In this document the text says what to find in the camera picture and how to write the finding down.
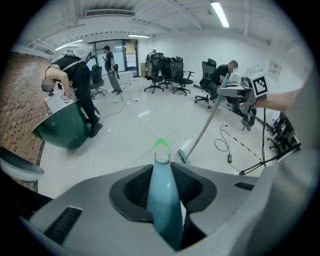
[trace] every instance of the person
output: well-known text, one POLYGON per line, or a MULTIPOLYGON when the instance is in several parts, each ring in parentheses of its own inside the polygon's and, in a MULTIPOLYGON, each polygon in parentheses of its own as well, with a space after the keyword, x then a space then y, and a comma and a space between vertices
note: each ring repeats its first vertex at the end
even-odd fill
POLYGON ((92 138, 103 127, 98 123, 100 119, 95 114, 95 106, 90 94, 91 73, 86 63, 92 55, 92 46, 82 42, 73 43, 64 50, 63 55, 46 70, 42 84, 54 86, 56 81, 59 81, 63 85, 66 100, 77 98, 91 123, 89 137, 92 138))
POLYGON ((235 60, 231 60, 228 64, 220 65, 218 68, 213 72, 213 74, 209 77, 211 81, 214 83, 208 83, 207 88, 211 91, 210 100, 213 101, 214 98, 217 97, 216 89, 217 86, 220 86, 225 79, 227 73, 231 74, 234 69, 238 68, 238 62, 235 60))
POLYGON ((121 90, 121 87, 120 87, 118 80, 117 80, 117 77, 116 77, 114 55, 110 51, 109 45, 106 45, 103 48, 103 52, 106 54, 105 60, 104 60, 104 67, 105 67, 105 70, 108 74, 110 84, 113 88, 112 93, 116 93, 117 95, 119 95, 120 93, 122 93, 122 90, 121 90))

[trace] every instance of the glass door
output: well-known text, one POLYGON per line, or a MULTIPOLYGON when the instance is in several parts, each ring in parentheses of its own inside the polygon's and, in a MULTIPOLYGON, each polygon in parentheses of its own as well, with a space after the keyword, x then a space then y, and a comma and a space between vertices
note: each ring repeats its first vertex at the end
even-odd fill
POLYGON ((138 41, 124 40, 125 60, 127 71, 133 72, 133 77, 138 76, 138 41))

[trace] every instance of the teal handle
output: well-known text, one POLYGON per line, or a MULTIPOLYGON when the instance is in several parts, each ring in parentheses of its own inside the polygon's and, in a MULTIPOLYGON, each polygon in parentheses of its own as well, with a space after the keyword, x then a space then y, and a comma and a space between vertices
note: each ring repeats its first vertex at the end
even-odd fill
POLYGON ((178 188, 170 166, 170 154, 165 162, 157 161, 154 154, 146 210, 153 215, 154 229, 174 250, 178 251, 183 223, 178 188))

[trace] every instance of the white floor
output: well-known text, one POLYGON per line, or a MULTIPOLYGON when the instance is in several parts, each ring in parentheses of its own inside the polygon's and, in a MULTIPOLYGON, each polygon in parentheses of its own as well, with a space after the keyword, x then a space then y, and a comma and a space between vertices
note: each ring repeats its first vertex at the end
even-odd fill
MULTIPOLYGON (((56 198, 83 180, 152 164, 155 153, 160 160, 171 154, 172 161, 180 162, 177 150, 182 148, 186 153, 190 150, 210 114, 205 102, 194 103, 196 95, 205 93, 193 85, 187 86, 191 90, 187 96, 181 92, 172 94, 171 86, 164 92, 159 89, 154 94, 151 89, 144 92, 150 84, 144 78, 135 78, 132 86, 125 87, 123 100, 139 99, 139 102, 128 100, 130 104, 121 113, 101 119, 103 128, 81 147, 67 150, 46 143, 40 163, 45 173, 38 182, 39 193, 56 198), (159 139, 164 139, 168 147, 155 146, 159 139)), ((119 112, 125 104, 120 95, 110 91, 94 100, 102 116, 119 112)), ((242 131, 241 118, 220 106, 189 160, 193 166, 237 175, 238 171, 227 162, 228 153, 217 150, 214 144, 215 139, 222 139, 220 127, 224 123, 230 135, 262 158, 263 126, 256 121, 251 131, 242 131)), ((233 166, 243 170, 260 161, 239 142, 222 134, 229 143, 233 166)), ((265 132, 265 159, 274 156, 267 137, 269 134, 265 132)), ((217 144, 226 148, 220 141, 217 144)), ((259 176, 262 170, 260 167, 249 175, 259 176)))

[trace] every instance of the white sign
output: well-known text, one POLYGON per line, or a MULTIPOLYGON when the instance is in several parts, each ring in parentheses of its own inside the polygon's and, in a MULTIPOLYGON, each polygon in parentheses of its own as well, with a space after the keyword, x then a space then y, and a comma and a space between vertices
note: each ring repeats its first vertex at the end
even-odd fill
POLYGON ((282 66, 280 66, 278 63, 274 62, 271 59, 269 62, 267 75, 271 77, 273 80, 278 81, 281 70, 282 70, 282 66))

